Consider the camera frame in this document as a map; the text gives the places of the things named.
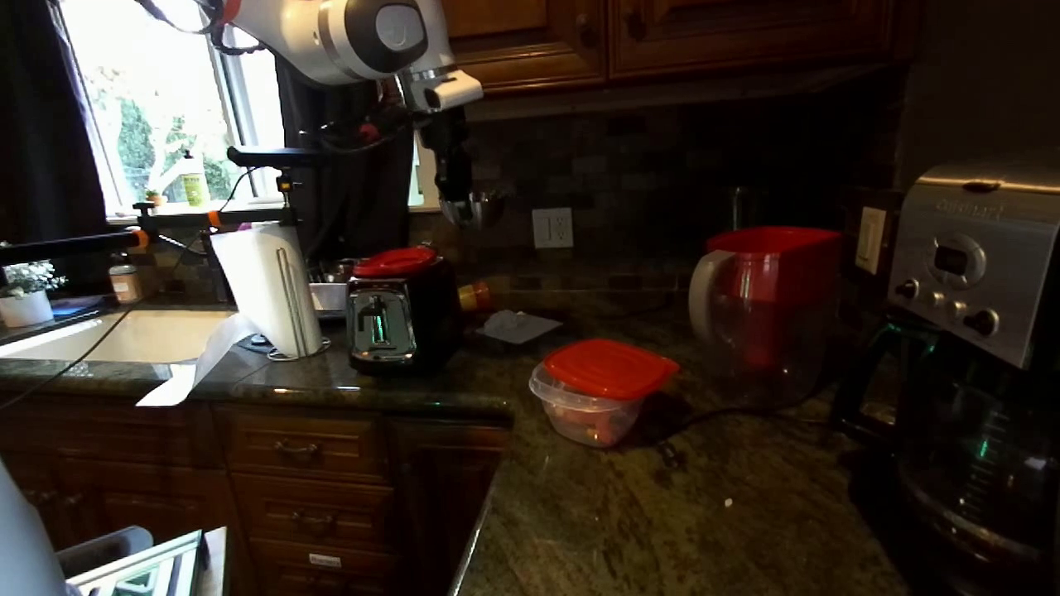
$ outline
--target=stainless steel appliance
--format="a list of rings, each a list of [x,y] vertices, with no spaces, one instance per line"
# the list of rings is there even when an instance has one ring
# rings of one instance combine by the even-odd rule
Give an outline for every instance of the stainless steel appliance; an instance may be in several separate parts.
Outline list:
[[[918,588],[1052,588],[1055,231],[1052,168],[934,168],[900,204],[890,313],[832,413],[868,447],[852,496]]]
[[[462,334],[452,266],[427,245],[357,263],[345,325],[357,372],[436,372]]]

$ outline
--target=red lid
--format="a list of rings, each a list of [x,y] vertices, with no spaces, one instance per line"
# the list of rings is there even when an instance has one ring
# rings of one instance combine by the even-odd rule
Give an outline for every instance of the red lid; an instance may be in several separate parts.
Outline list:
[[[606,338],[586,338],[546,354],[542,369],[578,394],[643,400],[659,390],[678,366]]]
[[[427,269],[436,258],[430,245],[408,245],[408,249],[391,249],[377,252],[363,263],[354,263],[357,277],[402,277]]]

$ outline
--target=electrical outlet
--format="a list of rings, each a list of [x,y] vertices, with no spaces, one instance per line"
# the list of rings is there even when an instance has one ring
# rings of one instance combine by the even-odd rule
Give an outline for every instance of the electrical outlet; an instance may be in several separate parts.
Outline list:
[[[532,208],[532,249],[572,249],[572,211],[569,208]]]
[[[861,204],[853,266],[864,269],[868,275],[880,273],[885,231],[886,231],[886,211]]]

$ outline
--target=coffee maker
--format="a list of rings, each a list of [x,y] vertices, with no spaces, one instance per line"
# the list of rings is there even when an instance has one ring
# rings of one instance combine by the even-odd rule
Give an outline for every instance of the coffee maker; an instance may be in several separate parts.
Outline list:
[[[1060,168],[930,168],[900,204],[886,316],[832,424],[914,593],[1055,588],[1055,231]]]

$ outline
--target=upper cabinet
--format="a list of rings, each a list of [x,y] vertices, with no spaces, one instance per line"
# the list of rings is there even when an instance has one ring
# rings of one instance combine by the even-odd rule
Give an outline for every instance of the upper cabinet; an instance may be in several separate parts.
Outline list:
[[[487,93],[886,61],[921,0],[445,0]]]

